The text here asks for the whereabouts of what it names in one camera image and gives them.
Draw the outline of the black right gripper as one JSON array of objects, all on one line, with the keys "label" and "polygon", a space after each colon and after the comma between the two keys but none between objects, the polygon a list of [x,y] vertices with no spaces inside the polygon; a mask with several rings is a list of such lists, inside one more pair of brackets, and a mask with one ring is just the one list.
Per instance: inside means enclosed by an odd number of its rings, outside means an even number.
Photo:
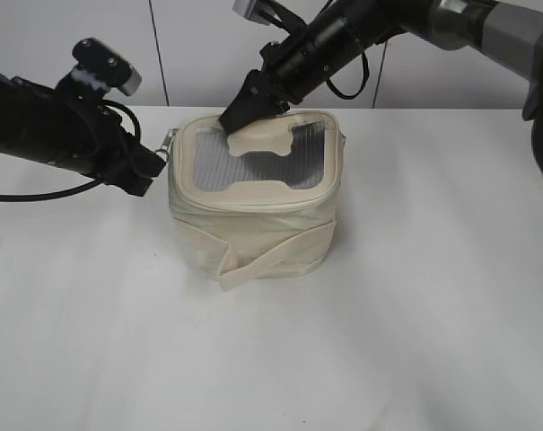
[{"label": "black right gripper", "polygon": [[300,104],[325,84],[338,98],[351,101],[365,88],[365,80],[354,93],[341,92],[332,76],[359,57],[365,62],[365,46],[356,35],[349,8],[323,8],[304,30],[288,33],[278,44],[262,50],[262,72],[251,70],[232,103],[219,117],[226,134],[266,118],[283,115],[289,103]]}]

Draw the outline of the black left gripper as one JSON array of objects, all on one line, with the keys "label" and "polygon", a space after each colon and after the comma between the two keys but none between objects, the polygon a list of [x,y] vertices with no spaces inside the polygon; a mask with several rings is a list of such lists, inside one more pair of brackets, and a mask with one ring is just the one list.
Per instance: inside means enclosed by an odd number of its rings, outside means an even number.
[{"label": "black left gripper", "polygon": [[65,124],[68,143],[55,166],[105,183],[117,183],[130,196],[143,197],[165,161],[139,143],[139,121],[128,107],[110,100],[72,101]]}]

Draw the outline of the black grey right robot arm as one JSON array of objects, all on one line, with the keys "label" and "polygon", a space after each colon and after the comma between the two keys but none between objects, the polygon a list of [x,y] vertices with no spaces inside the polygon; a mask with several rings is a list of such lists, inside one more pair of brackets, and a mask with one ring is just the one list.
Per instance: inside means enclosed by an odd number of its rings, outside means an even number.
[{"label": "black grey right robot arm", "polygon": [[282,115],[365,51],[403,33],[443,50],[471,47],[530,83],[522,117],[533,124],[532,150],[543,171],[543,13],[498,1],[336,1],[305,22],[277,1],[237,3],[250,21],[287,31],[260,51],[219,118],[227,134]]}]

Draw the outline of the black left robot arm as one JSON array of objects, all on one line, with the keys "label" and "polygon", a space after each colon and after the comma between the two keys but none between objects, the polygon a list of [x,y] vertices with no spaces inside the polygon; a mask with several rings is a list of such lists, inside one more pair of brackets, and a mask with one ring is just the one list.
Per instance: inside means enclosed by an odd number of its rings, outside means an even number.
[{"label": "black left robot arm", "polygon": [[105,94],[72,75],[49,88],[0,74],[0,154],[88,178],[71,189],[0,195],[0,202],[68,198],[100,185],[136,197],[146,193],[166,165],[164,152],[145,147],[134,112]]}]

